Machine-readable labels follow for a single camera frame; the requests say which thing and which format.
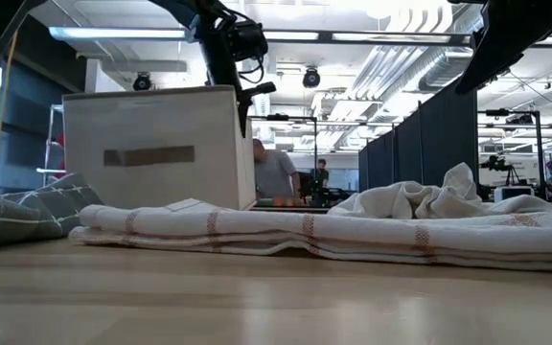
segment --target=light wood surface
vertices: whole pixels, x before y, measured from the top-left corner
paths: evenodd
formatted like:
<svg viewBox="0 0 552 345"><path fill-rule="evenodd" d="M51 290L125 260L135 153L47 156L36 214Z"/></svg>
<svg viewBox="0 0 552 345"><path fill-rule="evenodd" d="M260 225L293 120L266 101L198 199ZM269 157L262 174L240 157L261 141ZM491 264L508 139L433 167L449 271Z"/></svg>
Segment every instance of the light wood surface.
<svg viewBox="0 0 552 345"><path fill-rule="evenodd" d="M0 344L552 344L552 274L0 249Z"/></svg>

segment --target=white towel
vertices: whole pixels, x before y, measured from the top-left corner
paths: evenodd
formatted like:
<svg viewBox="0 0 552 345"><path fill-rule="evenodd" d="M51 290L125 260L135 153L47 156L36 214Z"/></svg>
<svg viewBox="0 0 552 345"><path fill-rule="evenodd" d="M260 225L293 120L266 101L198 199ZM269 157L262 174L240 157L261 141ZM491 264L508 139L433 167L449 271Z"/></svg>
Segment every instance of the white towel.
<svg viewBox="0 0 552 345"><path fill-rule="evenodd" d="M84 226L74 229L70 238L91 245L248 255L305 248L338 260L552 270L552 206L546 207L550 204L520 197L508 205L486 207L472 192L461 197L457 191L465 188L421 187L412 190L414 197L411 188L403 186L383 189L387 191L382 192L383 199L375 201L390 205L383 208L392 210L390 214L369 202L371 198L358 201L364 194L352 202L362 205L362 212L355 206L351 211L336 210L361 217L230 211L197 200L135 210L89 206L80 212ZM414 210L417 217L444 218L403 219L408 217L405 205L410 215ZM517 207L544 207L550 212L461 218ZM401 219L370 218L385 214Z"/></svg>

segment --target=ceiling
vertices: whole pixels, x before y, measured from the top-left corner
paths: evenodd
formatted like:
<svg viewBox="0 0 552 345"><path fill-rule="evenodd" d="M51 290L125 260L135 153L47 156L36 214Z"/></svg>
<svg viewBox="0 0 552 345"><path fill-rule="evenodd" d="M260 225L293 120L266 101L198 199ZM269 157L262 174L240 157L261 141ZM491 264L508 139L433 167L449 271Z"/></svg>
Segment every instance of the ceiling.
<svg viewBox="0 0 552 345"><path fill-rule="evenodd" d="M262 22L268 29L461 33L462 28L469 32L480 23L478 7L451 8L446 5L446 0L400 0L398 5L387 0L225 0L223 3ZM32 15L46 26L180 27L168 12L147 0L51 0L34 9ZM123 40L70 44L88 57L113 61L186 62L187 72L154 73L160 88L201 85L205 80L204 61L196 44ZM420 81L435 72L437 59L444 58L446 51L450 51L438 49L270 44L266 58L268 73L264 80L274 81L278 91L260 103L268 105L269 113L284 112L293 116L314 114L330 121L397 122L414 110L417 101L428 99L444 82L448 82L449 73L454 73L452 77L456 77L465 67L468 57L445 59L450 69L441 72L440 78L431 84L432 88L427 89L430 91L421 90ZM431 63L423 65L424 58L432 54L437 54L436 60L429 60ZM384 66L377 69L375 75L369 75L364 67L372 63ZM321 74L321 83L315 89L302 86L308 66L317 67ZM511 70L513 75L504 76L478 92L479 109L527 109L533 105L545 114L542 119L544 123L552 122L552 49L528 50ZM135 79L133 73L108 74L126 88L130 88ZM364 78L370 84L359 87ZM339 102L338 99L344 96L359 96L362 102ZM366 102L365 97L371 96L376 98ZM479 122L495 122L495 119L480 117ZM263 129L256 129L256 135L273 139L275 144L299 150L313 147L313 137L309 135L308 128L262 126ZM385 130L383 127L351 130L349 127L322 126L319 147L322 150L362 147L367 137L380 135ZM513 138L512 142L519 143L520 138Z"/></svg>

